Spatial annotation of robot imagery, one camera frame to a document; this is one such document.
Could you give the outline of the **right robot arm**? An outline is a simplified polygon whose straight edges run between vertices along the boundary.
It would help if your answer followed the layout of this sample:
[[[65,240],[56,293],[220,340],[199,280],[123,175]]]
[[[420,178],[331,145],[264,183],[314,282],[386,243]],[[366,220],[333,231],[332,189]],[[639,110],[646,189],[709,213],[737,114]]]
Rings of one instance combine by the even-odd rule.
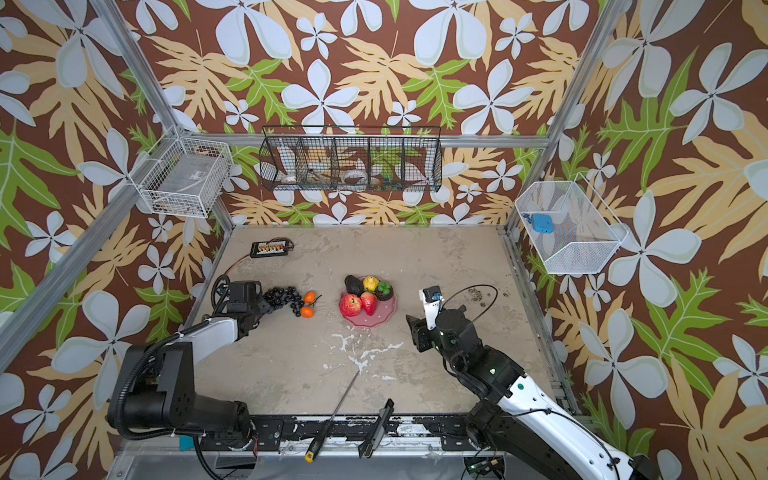
[[[550,398],[524,368],[486,345],[465,309],[406,317],[414,346],[437,351],[444,368],[479,398],[467,414],[471,443],[506,452],[548,479],[659,479],[658,465],[600,439]]]

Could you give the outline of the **dark avocado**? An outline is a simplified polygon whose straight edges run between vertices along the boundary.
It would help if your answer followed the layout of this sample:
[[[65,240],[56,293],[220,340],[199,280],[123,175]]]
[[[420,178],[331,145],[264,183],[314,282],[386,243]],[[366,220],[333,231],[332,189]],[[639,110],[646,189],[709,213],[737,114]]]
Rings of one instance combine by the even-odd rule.
[[[365,292],[363,281],[354,275],[347,275],[344,279],[344,285],[349,295],[360,297]]]

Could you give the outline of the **yellow pear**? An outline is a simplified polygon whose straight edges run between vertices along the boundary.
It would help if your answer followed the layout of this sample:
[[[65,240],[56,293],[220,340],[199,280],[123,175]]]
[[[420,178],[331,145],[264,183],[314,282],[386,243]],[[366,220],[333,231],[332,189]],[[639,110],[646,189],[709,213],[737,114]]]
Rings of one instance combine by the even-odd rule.
[[[364,289],[368,292],[375,292],[380,284],[380,280],[374,276],[367,276],[363,279]]]

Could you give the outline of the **red tomato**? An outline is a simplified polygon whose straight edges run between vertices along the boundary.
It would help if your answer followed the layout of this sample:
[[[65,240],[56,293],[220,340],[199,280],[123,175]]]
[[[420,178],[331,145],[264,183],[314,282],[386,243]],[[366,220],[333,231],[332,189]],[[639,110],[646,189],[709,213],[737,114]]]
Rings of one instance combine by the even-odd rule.
[[[361,298],[355,294],[344,295],[339,303],[339,311],[345,318],[358,316],[363,311]]]

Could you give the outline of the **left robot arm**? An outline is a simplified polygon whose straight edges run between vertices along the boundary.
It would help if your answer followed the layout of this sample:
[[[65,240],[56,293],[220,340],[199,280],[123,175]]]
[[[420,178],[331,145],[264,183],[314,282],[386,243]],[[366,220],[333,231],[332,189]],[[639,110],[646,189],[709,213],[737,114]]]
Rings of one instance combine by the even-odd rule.
[[[212,312],[171,336],[130,347],[109,401],[107,421],[126,440],[184,435],[245,447],[253,427],[248,407],[196,391],[195,366],[247,337],[273,311],[258,281],[217,278]]]

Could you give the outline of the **red mango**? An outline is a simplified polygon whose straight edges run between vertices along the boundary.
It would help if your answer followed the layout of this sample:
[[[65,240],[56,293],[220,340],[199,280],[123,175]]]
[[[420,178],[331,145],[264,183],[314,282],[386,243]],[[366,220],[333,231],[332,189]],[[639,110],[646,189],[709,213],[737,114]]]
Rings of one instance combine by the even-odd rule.
[[[362,310],[368,315],[373,316],[378,307],[378,299],[372,292],[364,292],[360,296]]]

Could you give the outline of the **black grape bunch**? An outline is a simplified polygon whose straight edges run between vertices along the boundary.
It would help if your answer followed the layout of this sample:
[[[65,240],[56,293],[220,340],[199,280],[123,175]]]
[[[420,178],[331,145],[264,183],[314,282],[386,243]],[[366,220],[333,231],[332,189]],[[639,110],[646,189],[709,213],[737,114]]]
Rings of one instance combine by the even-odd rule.
[[[264,293],[264,300],[272,311],[288,306],[296,317],[306,306],[304,297],[296,287],[273,287]]]

